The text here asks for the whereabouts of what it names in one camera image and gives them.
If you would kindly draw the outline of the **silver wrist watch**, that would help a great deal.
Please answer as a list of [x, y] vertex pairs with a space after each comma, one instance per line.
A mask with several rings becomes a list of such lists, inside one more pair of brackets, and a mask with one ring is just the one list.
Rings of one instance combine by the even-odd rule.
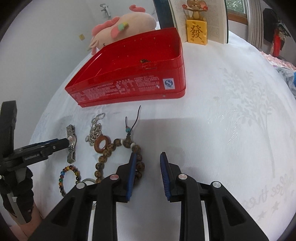
[[75, 134], [75, 127], [73, 125], [68, 125], [66, 130], [67, 130], [67, 139], [69, 141], [67, 162], [69, 164], [72, 164], [76, 161], [75, 147], [76, 147], [77, 138]]

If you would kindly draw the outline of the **thin silver bangle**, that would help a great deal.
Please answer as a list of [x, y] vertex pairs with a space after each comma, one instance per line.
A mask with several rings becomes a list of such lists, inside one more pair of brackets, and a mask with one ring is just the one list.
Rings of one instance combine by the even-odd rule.
[[92, 178], [85, 178], [81, 182], [85, 183], [86, 185], [96, 183], [96, 181], [94, 179], [92, 179]]

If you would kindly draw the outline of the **white tablecloth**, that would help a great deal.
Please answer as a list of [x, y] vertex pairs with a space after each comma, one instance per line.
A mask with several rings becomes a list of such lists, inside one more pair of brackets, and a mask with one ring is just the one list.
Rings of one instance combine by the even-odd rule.
[[269, 240], [295, 214], [295, 98], [282, 76], [248, 42], [183, 45], [186, 93], [179, 99], [80, 107], [60, 87], [31, 143], [63, 138], [76, 128], [76, 162], [93, 178], [98, 154], [85, 142], [91, 120], [105, 113], [103, 134], [125, 138], [134, 126], [145, 172], [130, 202], [117, 206], [119, 240], [178, 240], [180, 204], [167, 201], [159, 156], [199, 182], [221, 182]]

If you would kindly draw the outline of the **large red tin box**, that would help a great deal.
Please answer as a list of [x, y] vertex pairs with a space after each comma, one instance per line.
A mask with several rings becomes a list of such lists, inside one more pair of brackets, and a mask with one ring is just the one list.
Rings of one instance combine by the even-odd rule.
[[83, 108], [183, 97], [186, 77], [177, 29], [154, 30], [103, 47], [65, 90]]

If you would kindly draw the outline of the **pink plush toy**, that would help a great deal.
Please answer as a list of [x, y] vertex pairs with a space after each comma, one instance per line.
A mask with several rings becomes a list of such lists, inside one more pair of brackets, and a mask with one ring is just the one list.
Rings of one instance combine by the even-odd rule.
[[132, 4], [129, 10], [130, 13], [115, 16], [92, 29], [92, 39], [88, 47], [92, 55], [116, 41], [156, 29], [155, 18], [145, 8]]

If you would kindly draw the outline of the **grey bedding pile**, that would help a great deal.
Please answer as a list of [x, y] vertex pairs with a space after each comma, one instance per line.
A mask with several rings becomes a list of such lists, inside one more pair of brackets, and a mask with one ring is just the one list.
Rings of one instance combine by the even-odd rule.
[[291, 69], [285, 67], [275, 67], [276, 71], [281, 75], [294, 98], [296, 98], [296, 74]]

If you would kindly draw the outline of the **open book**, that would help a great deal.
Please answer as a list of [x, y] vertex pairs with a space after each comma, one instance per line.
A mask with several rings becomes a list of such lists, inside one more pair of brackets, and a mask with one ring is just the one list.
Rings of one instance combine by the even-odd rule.
[[226, 44], [229, 38], [226, 1], [154, 1], [161, 28], [175, 27], [182, 42]]

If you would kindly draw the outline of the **mouse figurine yellow block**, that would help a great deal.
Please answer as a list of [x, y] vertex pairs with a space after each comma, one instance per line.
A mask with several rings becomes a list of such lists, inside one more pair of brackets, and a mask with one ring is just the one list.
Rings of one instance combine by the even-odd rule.
[[189, 12], [186, 19], [187, 42], [207, 45], [208, 28], [206, 18], [202, 15], [208, 11], [205, 1], [187, 1], [182, 5], [185, 12]]

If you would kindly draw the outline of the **grey curtain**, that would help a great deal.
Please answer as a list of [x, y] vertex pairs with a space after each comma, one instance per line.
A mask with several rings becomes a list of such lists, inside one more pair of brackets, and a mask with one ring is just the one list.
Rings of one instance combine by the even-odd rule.
[[259, 0], [246, 1], [248, 38], [247, 41], [257, 49], [263, 44], [263, 13]]

